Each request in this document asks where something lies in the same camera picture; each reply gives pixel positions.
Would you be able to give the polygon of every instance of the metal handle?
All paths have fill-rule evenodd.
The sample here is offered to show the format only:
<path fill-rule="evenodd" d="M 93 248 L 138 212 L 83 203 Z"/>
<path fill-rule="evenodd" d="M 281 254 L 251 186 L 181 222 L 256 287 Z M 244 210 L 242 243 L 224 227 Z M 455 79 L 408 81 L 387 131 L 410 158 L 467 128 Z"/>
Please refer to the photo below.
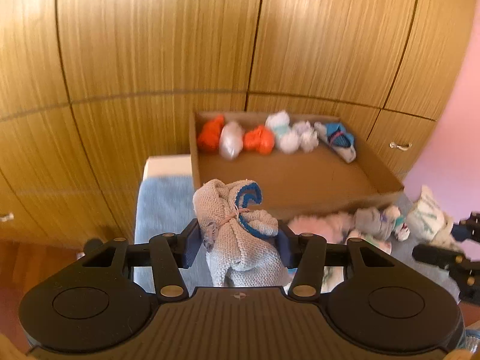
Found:
<path fill-rule="evenodd" d="M 9 212 L 6 215 L 0 216 L 0 222 L 8 222 L 8 221 L 13 221 L 14 220 L 14 213 Z"/>
<path fill-rule="evenodd" d="M 390 142 L 389 146 L 392 149 L 399 149 L 399 150 L 402 150 L 403 152 L 406 152 L 408 149 L 412 147 L 412 144 L 409 143 L 408 145 L 397 145 L 395 142 Z"/>

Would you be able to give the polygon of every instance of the knitted cloth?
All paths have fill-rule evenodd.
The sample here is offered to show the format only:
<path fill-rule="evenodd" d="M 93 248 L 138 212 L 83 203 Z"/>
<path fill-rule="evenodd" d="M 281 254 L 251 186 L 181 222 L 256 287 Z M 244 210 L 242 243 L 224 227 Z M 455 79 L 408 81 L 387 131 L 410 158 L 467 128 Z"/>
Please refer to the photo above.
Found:
<path fill-rule="evenodd" d="M 238 212 L 250 202 L 262 202 L 260 188 L 250 180 L 231 184 L 211 180 L 193 195 L 202 233 L 216 227 L 216 240 L 206 255 L 215 287 L 284 286 L 289 282 L 287 269 L 271 244 L 278 233 L 277 220 L 265 210 Z"/>

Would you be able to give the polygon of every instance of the cardboard tray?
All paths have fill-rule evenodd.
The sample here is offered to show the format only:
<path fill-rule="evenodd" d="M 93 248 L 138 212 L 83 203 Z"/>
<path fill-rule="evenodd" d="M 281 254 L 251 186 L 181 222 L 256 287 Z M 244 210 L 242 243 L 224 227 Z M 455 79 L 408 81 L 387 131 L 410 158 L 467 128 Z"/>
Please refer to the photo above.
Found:
<path fill-rule="evenodd" d="M 382 163 L 368 144 L 342 122 L 355 136 L 357 159 L 345 163 L 320 142 L 310 153 L 302 150 L 284 154 L 274 149 L 270 155 L 242 151 L 233 161 L 219 154 L 199 152 L 196 137 L 204 123 L 223 114 L 225 121 L 236 120 L 246 131 L 264 124 L 269 114 L 263 112 L 198 112 L 190 115 L 190 154 L 195 189 L 212 179 L 224 183 L 250 179 L 262 190 L 263 202 L 252 208 L 268 210 L 277 219 L 291 219 L 300 214 L 327 215 L 360 207 L 386 207 L 395 203 L 403 185 Z M 338 122 L 322 115 L 290 115 L 290 122 L 308 120 L 312 124 Z"/>

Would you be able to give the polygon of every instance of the fabric bundle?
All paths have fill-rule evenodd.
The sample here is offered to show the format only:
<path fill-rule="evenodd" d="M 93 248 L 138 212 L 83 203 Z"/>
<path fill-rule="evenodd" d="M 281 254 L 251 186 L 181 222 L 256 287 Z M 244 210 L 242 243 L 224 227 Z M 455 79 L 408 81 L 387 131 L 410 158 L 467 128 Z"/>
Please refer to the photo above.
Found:
<path fill-rule="evenodd" d="M 407 239 L 410 232 L 404 230 L 403 225 L 404 218 L 397 206 L 392 205 L 383 212 L 376 207 L 359 208 L 355 212 L 355 228 L 380 241 L 387 240 L 392 233 L 399 241 Z"/>
<path fill-rule="evenodd" d="M 290 117 L 286 111 L 280 111 L 267 117 L 265 125 L 275 135 L 275 146 L 285 154 L 296 152 L 300 145 L 300 138 L 289 126 Z"/>
<path fill-rule="evenodd" d="M 267 126 L 260 125 L 243 136 L 243 148 L 256 150 L 261 155 L 268 155 L 275 146 L 275 135 Z"/>
<path fill-rule="evenodd" d="M 218 152 L 227 159 L 237 158 L 243 149 L 243 128 L 236 121 L 225 125 L 220 134 Z"/>
<path fill-rule="evenodd" d="M 389 216 L 389 219 L 383 221 L 382 217 L 385 216 L 385 213 Z M 402 218 L 401 222 L 403 222 L 400 210 L 392 205 L 385 209 L 383 213 L 380 213 L 377 208 L 371 207 L 358 209 L 355 215 L 339 212 L 322 218 L 297 216 L 289 222 L 289 228 L 295 234 L 316 234 L 325 238 L 330 244 L 344 244 L 349 238 L 361 238 L 385 253 L 391 254 L 392 243 L 386 239 L 394 231 L 395 223 L 399 218 Z M 357 226 L 360 226 L 365 233 L 360 231 Z M 295 273 L 296 269 L 289 270 L 292 279 Z M 324 267 L 321 292 L 331 292 L 343 280 L 343 267 Z"/>
<path fill-rule="evenodd" d="M 318 133 L 318 138 L 330 146 L 346 163 L 351 163 L 357 157 L 355 139 L 343 124 L 315 122 L 313 128 Z"/>
<path fill-rule="evenodd" d="M 224 184 L 211 180 L 193 196 L 193 207 L 204 236 L 215 234 L 206 260 L 215 287 L 284 286 L 290 278 L 273 237 L 278 223 L 260 204 L 262 193 L 254 181 Z"/>
<path fill-rule="evenodd" d="M 215 153 L 218 150 L 218 143 L 220 141 L 220 134 L 222 132 L 225 118 L 223 115 L 218 115 L 212 120 L 207 121 L 202 127 L 202 131 L 198 135 L 198 148 L 207 153 Z"/>
<path fill-rule="evenodd" d="M 451 234 L 453 218 L 442 211 L 428 186 L 422 186 L 420 197 L 413 204 L 405 221 L 417 238 L 441 248 L 462 250 Z"/>
<path fill-rule="evenodd" d="M 311 152 L 318 146 L 318 133 L 308 121 L 294 123 L 292 130 L 297 133 L 300 139 L 300 147 L 306 153 Z"/>

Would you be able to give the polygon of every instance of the wooden cabinet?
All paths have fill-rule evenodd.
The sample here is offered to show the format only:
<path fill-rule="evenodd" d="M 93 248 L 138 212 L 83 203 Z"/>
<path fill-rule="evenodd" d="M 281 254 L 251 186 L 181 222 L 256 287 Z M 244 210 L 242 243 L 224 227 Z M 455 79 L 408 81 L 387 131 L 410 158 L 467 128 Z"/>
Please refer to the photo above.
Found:
<path fill-rule="evenodd" d="M 246 90 L 260 0 L 59 0 L 71 98 Z"/>
<path fill-rule="evenodd" d="M 382 107 L 415 0 L 263 0 L 251 91 Z"/>
<path fill-rule="evenodd" d="M 384 110 L 367 142 L 393 173 L 401 175 L 412 167 L 434 128 L 434 121 Z"/>
<path fill-rule="evenodd" d="M 386 108 L 440 117 L 463 61 L 474 9 L 475 0 L 418 0 Z"/>
<path fill-rule="evenodd" d="M 15 192 L 98 189 L 69 107 L 1 122 L 0 146 Z"/>
<path fill-rule="evenodd" d="M 340 117 L 363 139 L 368 138 L 379 113 L 378 109 L 361 105 L 345 104 L 305 97 L 249 95 L 247 111 L 278 112 L 286 110 L 292 114 L 316 114 Z"/>
<path fill-rule="evenodd" d="M 339 116 L 402 178 L 450 95 L 474 7 L 0 0 L 0 215 L 15 215 L 0 238 L 131 239 L 145 162 L 188 153 L 191 110 Z"/>
<path fill-rule="evenodd" d="M 100 191 L 19 194 L 50 243 L 81 249 L 91 238 L 126 237 Z"/>
<path fill-rule="evenodd" d="M 102 190 L 138 189 L 151 155 L 189 152 L 191 110 L 243 111 L 244 94 L 136 96 L 75 104 L 73 113 Z"/>
<path fill-rule="evenodd" d="M 0 193 L 0 216 L 13 214 L 13 220 L 0 222 L 0 239 L 19 242 L 50 243 L 45 231 L 33 220 L 12 192 Z"/>
<path fill-rule="evenodd" d="M 0 0 L 0 118 L 68 102 L 55 0 Z"/>
<path fill-rule="evenodd" d="M 112 211 L 112 215 L 120 228 L 121 233 L 127 239 L 134 239 L 135 216 L 137 212 L 138 188 L 131 190 L 116 189 L 102 191 L 106 204 Z"/>

